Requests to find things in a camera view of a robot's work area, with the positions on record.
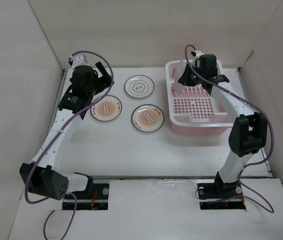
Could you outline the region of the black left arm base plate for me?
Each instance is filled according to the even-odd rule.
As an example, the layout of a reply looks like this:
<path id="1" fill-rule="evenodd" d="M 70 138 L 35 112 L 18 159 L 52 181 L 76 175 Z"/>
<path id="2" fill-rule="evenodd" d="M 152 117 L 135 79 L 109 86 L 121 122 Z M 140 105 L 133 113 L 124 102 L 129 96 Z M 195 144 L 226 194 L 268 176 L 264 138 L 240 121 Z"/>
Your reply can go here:
<path id="1" fill-rule="evenodd" d="M 93 184 L 91 193 L 74 192 L 77 197 L 77 211 L 106 211 L 108 210 L 110 184 L 98 182 Z"/>

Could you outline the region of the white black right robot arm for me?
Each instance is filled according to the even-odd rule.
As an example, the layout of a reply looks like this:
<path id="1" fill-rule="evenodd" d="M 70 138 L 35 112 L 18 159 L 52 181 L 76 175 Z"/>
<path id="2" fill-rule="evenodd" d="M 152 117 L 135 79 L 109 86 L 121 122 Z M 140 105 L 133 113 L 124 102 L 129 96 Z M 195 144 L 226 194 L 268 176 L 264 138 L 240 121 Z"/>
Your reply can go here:
<path id="1" fill-rule="evenodd" d="M 192 51 L 192 62 L 187 62 L 178 83 L 187 87 L 200 85 L 221 104 L 233 122 L 228 137 L 230 147 L 225 164 L 212 183 L 199 183 L 198 195 L 201 200 L 227 199 L 235 196 L 240 187 L 239 178 L 252 156 L 266 145 L 268 121 L 254 111 L 234 91 L 230 80 L 218 73 L 217 58 L 214 54 Z"/>

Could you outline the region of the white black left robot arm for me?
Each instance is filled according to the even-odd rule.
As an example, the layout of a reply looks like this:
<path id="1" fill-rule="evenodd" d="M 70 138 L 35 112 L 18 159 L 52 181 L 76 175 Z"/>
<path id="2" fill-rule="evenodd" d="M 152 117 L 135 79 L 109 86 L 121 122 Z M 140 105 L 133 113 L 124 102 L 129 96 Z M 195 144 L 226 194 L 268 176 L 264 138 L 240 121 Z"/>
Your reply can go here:
<path id="1" fill-rule="evenodd" d="M 44 200 L 61 200 L 65 195 L 77 193 L 81 198 L 93 194 L 91 176 L 75 172 L 59 173 L 61 161 L 70 139 L 94 104 L 94 96 L 113 84 L 101 62 L 92 68 L 86 63 L 73 65 L 70 86 L 60 99 L 53 125 L 31 163 L 23 163 L 19 173 L 25 184 L 25 193 L 42 196 Z"/>

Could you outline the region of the green rimmed white plate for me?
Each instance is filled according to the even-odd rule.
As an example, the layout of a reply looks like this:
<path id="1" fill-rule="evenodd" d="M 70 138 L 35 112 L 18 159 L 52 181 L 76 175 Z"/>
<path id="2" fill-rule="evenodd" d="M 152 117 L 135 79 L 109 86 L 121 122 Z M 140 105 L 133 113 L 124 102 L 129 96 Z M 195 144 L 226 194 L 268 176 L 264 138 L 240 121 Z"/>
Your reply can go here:
<path id="1" fill-rule="evenodd" d="M 184 60 L 180 60 L 175 67 L 175 75 L 174 75 L 174 89 L 177 96 L 184 95 L 184 78 L 187 77 L 187 64 Z"/>

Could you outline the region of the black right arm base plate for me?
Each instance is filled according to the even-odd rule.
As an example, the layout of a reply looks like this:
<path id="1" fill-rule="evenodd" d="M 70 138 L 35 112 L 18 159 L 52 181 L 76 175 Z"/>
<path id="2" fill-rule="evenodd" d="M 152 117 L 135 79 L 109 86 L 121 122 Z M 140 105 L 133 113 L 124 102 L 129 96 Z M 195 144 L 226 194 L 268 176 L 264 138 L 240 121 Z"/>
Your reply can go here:
<path id="1" fill-rule="evenodd" d="M 237 182 L 227 187 L 199 182 L 196 193 L 201 210 L 246 210 L 242 188 Z"/>

